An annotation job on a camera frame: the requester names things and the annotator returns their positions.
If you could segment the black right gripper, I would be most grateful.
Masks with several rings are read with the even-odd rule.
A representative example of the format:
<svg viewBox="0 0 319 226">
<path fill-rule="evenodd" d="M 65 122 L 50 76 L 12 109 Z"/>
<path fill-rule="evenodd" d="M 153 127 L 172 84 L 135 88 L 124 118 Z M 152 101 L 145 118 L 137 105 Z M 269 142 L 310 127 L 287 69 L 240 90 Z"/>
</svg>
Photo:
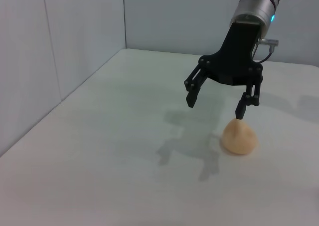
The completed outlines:
<svg viewBox="0 0 319 226">
<path fill-rule="evenodd" d="M 202 56 L 184 81 L 188 107 L 194 107 L 206 79 L 230 86 L 246 86 L 235 110 L 236 119 L 243 119 L 247 106 L 259 106 L 263 67 L 253 61 L 252 51 L 260 34 L 258 24 L 231 24 L 221 48 L 212 55 Z"/>
</svg>

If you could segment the beige steamed bun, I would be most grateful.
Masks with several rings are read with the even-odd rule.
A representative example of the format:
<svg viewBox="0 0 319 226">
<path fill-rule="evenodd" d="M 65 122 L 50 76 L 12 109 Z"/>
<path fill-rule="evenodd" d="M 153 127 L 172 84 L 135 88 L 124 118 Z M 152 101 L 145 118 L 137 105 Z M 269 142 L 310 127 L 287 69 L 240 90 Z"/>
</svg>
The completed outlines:
<svg viewBox="0 0 319 226">
<path fill-rule="evenodd" d="M 225 127 L 221 137 L 222 147 L 235 155 L 249 155 L 259 141 L 254 130 L 243 120 L 233 119 Z"/>
</svg>

